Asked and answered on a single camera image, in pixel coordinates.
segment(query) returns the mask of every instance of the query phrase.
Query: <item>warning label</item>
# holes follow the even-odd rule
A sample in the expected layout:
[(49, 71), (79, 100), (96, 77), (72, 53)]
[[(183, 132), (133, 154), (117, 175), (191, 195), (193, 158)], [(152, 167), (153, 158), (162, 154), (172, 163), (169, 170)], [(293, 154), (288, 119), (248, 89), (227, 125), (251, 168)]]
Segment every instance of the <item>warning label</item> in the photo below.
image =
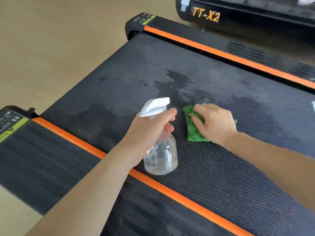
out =
[(133, 21), (136, 23), (142, 24), (142, 25), (146, 25), (150, 21), (152, 21), (155, 17), (156, 17), (155, 15), (151, 15), (151, 14), (147, 14), (147, 13), (141, 13), (135, 19), (133, 19)]
[(0, 143), (15, 132), (19, 127), (23, 126), (29, 119), (5, 109), (0, 112)]

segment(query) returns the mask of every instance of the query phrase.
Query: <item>treadmill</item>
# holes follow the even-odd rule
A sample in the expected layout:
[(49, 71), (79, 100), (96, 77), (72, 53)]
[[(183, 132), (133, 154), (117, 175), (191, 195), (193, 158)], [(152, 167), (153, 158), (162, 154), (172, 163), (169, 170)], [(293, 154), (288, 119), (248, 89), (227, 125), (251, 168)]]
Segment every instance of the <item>treadmill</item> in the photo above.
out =
[(101, 235), (314, 235), (315, 214), (254, 166), (188, 142), (181, 110), (215, 103), (239, 131), (315, 157), (315, 67), (147, 13), (125, 30), (128, 42), (40, 116), (0, 111), (0, 184), (46, 214), (148, 99), (170, 97), (179, 165), (132, 169)]
[(314, 45), (315, 7), (298, 6), (297, 0), (176, 0), (176, 10), (182, 20), (231, 34), (255, 28), (267, 39), (277, 35)]

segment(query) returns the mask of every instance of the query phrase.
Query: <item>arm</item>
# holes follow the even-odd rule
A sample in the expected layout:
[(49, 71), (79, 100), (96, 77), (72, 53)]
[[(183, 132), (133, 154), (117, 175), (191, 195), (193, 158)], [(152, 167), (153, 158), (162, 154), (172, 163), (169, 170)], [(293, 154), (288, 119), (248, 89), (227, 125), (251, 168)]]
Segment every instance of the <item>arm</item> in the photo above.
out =
[(197, 104), (194, 109), (205, 118), (202, 123), (191, 116), (201, 134), (254, 165), (297, 202), (315, 211), (315, 159), (238, 132), (231, 112), (214, 104)]
[(162, 133), (173, 131), (176, 109), (155, 119), (136, 116), (123, 140), (114, 147), (26, 236), (99, 236), (132, 167)]

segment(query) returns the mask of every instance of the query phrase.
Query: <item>hand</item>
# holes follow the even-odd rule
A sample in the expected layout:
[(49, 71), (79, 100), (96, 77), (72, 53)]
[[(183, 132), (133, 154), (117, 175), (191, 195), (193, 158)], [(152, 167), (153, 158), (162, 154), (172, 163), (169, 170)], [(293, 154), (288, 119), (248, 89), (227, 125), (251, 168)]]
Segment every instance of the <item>hand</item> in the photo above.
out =
[(237, 133), (232, 113), (212, 103), (196, 104), (194, 110), (204, 117), (203, 123), (191, 114), (191, 120), (199, 132), (211, 142), (225, 147), (226, 143)]
[(126, 155), (126, 160), (130, 161), (128, 164), (131, 168), (138, 165), (144, 154), (156, 143), (163, 128), (167, 132), (174, 131), (174, 127), (169, 121), (174, 121), (176, 114), (177, 110), (172, 108), (158, 114), (152, 120), (149, 120), (148, 117), (139, 117), (139, 113), (136, 115), (128, 132), (115, 147), (123, 147), (132, 151), (131, 154)]

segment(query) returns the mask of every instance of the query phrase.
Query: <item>orange side rail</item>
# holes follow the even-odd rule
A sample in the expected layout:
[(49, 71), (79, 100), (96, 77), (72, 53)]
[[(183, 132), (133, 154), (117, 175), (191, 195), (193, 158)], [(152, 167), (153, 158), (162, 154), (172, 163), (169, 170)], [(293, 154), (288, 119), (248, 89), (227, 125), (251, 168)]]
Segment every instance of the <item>orange side rail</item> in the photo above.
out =
[[(86, 150), (87, 152), (95, 155), (96, 157), (98, 157), (100, 159), (103, 159), (106, 156), (106, 153), (104, 153), (103, 151), (98, 150), (97, 148), (95, 148), (95, 147), (91, 146), (90, 144), (82, 141), (81, 139), (73, 136), (72, 134), (62, 130), (61, 128), (53, 125), (52, 123), (46, 121), (43, 118), (34, 118), (33, 121), (38, 123), (39, 125), (47, 128), (47, 129), (49, 129), (53, 133), (63, 137), (64, 139), (67, 139), (69, 142), (81, 147), (82, 149)], [(168, 196), (169, 198), (172, 198), (173, 200), (186, 206), (187, 208), (195, 211), (196, 213), (202, 215), (203, 217), (216, 223), (217, 225), (225, 228), (226, 230), (234, 233), (237, 236), (254, 236), (253, 234), (251, 234), (251, 233), (247, 232), (246, 230), (240, 228), (239, 226), (231, 223), (230, 221), (226, 220), (225, 218), (222, 218), (221, 216), (211, 212), (210, 210), (207, 210), (206, 208), (198, 205), (197, 203), (182, 196), (181, 194), (175, 192), (174, 190), (171, 190), (170, 188), (160, 184), (159, 182), (151, 179), (150, 177), (138, 172), (135, 169), (131, 169), (129, 172), (129, 175), (131, 175), (132, 177), (136, 178), (137, 180), (145, 183), (146, 185), (152, 187), (153, 189), (161, 192), (162, 194)]]
[(262, 70), (262, 71), (264, 71), (266, 73), (269, 73), (269, 74), (281, 77), (283, 79), (287, 79), (287, 80), (293, 81), (295, 83), (299, 83), (299, 84), (302, 84), (304, 86), (307, 86), (307, 87), (315, 89), (315, 83), (313, 83), (313, 82), (311, 82), (309, 80), (302, 79), (300, 77), (297, 77), (297, 76), (294, 76), (294, 75), (291, 75), (291, 74), (288, 74), (288, 73), (285, 73), (285, 72), (282, 72), (282, 71), (279, 71), (279, 70), (276, 70), (276, 69), (264, 66), (262, 64), (255, 63), (255, 62), (250, 61), (248, 59), (244, 59), (244, 58), (241, 58), (241, 57), (238, 57), (238, 56), (226, 53), (226, 52), (221, 51), (221, 50), (217, 50), (217, 49), (205, 46), (203, 44), (199, 44), (197, 42), (194, 42), (194, 41), (191, 41), (191, 40), (179, 37), (177, 35), (173, 35), (173, 34), (167, 33), (165, 31), (161, 31), (161, 30), (149, 27), (147, 25), (144, 27), (144, 30), (148, 31), (148, 32), (151, 32), (151, 33), (154, 33), (154, 34), (157, 34), (157, 35), (160, 35), (160, 36), (163, 36), (163, 37), (166, 37), (168, 39), (172, 39), (172, 40), (177, 41), (179, 43), (183, 43), (183, 44), (189, 45), (191, 47), (195, 47), (195, 48), (197, 48), (199, 50), (203, 50), (203, 51), (209, 52), (211, 54), (218, 55), (218, 56), (223, 57), (225, 59), (229, 59), (229, 60), (235, 61), (237, 63), (245, 64), (245, 65), (253, 67), (255, 69)]

